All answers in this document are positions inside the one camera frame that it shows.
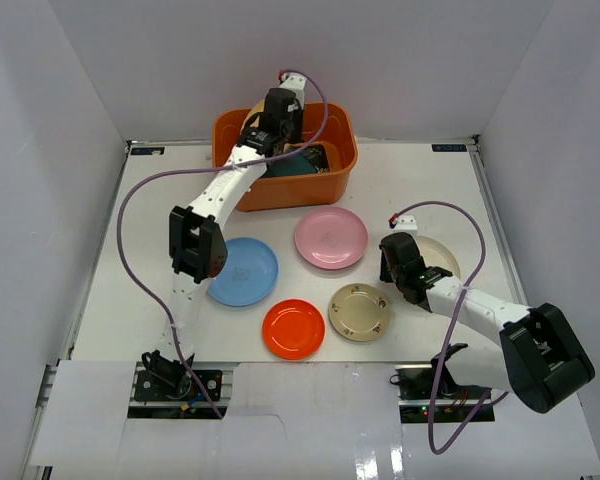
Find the teal square plate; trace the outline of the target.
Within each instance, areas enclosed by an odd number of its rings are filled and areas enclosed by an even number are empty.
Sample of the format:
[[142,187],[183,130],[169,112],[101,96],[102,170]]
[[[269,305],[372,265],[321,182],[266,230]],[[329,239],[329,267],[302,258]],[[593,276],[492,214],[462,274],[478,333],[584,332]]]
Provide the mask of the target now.
[[293,154],[281,160],[270,162],[267,165],[263,178],[281,178],[299,175],[315,174],[315,165],[304,155],[303,152]]

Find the black floral square plate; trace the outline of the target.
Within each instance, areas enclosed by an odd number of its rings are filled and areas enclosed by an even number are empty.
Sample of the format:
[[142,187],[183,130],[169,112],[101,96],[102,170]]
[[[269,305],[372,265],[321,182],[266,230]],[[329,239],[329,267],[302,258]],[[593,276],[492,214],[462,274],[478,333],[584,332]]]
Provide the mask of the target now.
[[327,151],[324,145],[314,144],[304,151],[304,156],[313,169],[313,173],[330,171]]

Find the yellow round plate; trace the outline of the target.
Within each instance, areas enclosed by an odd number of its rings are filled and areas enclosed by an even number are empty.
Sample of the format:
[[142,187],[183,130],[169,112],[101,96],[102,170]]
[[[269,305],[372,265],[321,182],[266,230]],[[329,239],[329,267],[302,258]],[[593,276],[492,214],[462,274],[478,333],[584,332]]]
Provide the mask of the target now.
[[264,103],[265,100],[261,99],[254,107],[246,115],[244,122],[242,124],[242,128],[253,127],[257,128],[259,126],[259,119],[261,114],[264,111]]

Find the cream white round plate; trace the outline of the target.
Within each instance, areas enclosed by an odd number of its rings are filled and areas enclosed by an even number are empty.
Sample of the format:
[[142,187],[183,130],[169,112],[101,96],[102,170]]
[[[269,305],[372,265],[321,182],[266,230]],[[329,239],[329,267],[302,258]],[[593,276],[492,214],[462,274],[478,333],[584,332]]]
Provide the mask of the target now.
[[417,236],[415,241],[427,266],[441,267],[454,276],[461,277],[459,263],[445,245],[426,236]]

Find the pink round plate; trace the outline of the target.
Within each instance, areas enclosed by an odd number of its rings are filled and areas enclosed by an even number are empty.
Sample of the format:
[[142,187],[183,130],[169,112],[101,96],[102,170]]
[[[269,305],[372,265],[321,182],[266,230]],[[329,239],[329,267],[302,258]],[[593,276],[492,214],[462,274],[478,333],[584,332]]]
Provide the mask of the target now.
[[364,256],[369,234],[354,212],[337,206],[323,206],[304,215],[294,229],[300,256],[324,270],[353,266]]

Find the blue round plate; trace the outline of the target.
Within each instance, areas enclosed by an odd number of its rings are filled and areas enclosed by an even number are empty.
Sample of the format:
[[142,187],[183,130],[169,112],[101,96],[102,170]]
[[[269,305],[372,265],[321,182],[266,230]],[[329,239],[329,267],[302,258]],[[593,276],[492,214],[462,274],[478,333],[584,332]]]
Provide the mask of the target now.
[[253,305],[274,289],[279,264],[274,251],[263,241],[237,237],[227,241],[228,258],[207,290],[215,301],[230,307]]

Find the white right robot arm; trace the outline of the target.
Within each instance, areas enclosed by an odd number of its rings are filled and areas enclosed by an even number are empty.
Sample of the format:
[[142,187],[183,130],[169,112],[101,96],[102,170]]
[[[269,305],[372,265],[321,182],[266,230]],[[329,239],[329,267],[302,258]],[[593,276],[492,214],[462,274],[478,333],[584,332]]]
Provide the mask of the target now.
[[455,319],[492,343],[449,343],[434,356],[433,364],[444,364],[431,374],[439,396],[452,399],[478,386],[512,393],[547,413],[594,379],[593,363],[557,306],[515,304],[468,288],[450,271],[427,265],[406,232],[384,237],[379,248],[383,282],[394,284],[408,303]]

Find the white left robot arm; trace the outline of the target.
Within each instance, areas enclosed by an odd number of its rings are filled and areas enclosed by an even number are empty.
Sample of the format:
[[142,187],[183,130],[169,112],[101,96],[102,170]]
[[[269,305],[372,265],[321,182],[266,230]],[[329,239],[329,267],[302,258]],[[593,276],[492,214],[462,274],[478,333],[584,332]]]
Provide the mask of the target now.
[[194,308],[209,281],[224,268],[228,250],[224,226],[242,197],[271,163],[291,156],[290,146],[302,141],[306,78],[292,73],[268,91],[263,110],[248,116],[228,159],[211,183],[184,207],[169,214],[169,256],[173,290],[159,300],[167,316],[156,349],[141,360],[168,398],[180,399],[202,382],[191,374],[194,356]]

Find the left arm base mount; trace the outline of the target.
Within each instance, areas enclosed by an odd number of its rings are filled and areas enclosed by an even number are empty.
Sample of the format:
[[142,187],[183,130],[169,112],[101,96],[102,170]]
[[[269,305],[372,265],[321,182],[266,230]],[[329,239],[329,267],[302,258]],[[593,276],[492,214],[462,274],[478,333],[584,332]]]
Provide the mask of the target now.
[[219,420],[226,413],[228,393],[222,370],[197,370],[196,374],[206,387],[207,395],[214,403],[217,416],[199,385],[187,372],[178,386],[172,386],[145,369],[139,368],[129,401],[129,419],[150,420]]

